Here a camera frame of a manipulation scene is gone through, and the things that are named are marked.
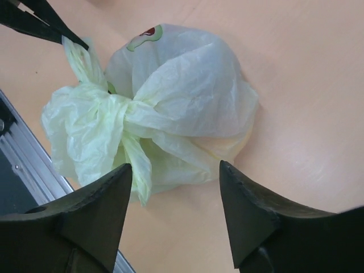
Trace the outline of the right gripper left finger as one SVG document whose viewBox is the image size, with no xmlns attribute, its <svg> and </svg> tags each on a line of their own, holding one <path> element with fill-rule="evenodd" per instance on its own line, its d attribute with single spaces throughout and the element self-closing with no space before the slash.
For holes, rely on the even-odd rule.
<svg viewBox="0 0 364 273">
<path fill-rule="evenodd" d="M 26 213 L 1 217 L 1 272 L 113 272 L 132 167 Z"/>
</svg>

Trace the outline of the green avocado print plastic bag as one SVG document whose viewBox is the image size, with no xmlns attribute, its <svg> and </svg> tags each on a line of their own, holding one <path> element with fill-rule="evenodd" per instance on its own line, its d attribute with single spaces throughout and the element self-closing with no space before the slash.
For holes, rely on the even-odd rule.
<svg viewBox="0 0 364 273">
<path fill-rule="evenodd" d="M 102 68 L 93 47 L 62 39 L 75 86 L 53 92 L 41 116 L 55 170 L 86 186 L 133 168 L 131 199 L 218 178 L 253 129 L 258 94 L 219 36 L 159 24 Z"/>
</svg>

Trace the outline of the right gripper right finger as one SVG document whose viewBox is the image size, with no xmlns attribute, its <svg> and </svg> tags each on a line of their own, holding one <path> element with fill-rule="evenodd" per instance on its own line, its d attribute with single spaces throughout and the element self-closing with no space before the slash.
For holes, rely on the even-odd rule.
<svg viewBox="0 0 364 273">
<path fill-rule="evenodd" d="M 240 272 L 363 271 L 363 207 L 330 213 L 296 203 L 226 161 L 219 181 Z"/>
</svg>

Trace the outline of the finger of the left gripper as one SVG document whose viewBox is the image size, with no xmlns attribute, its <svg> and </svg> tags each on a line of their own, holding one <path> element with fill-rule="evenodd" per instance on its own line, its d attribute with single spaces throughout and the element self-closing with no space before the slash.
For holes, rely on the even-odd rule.
<svg viewBox="0 0 364 273">
<path fill-rule="evenodd" d="M 21 34 L 61 44 L 66 37 L 89 46 L 71 31 L 48 1 L 1 1 L 1 24 Z"/>
</svg>

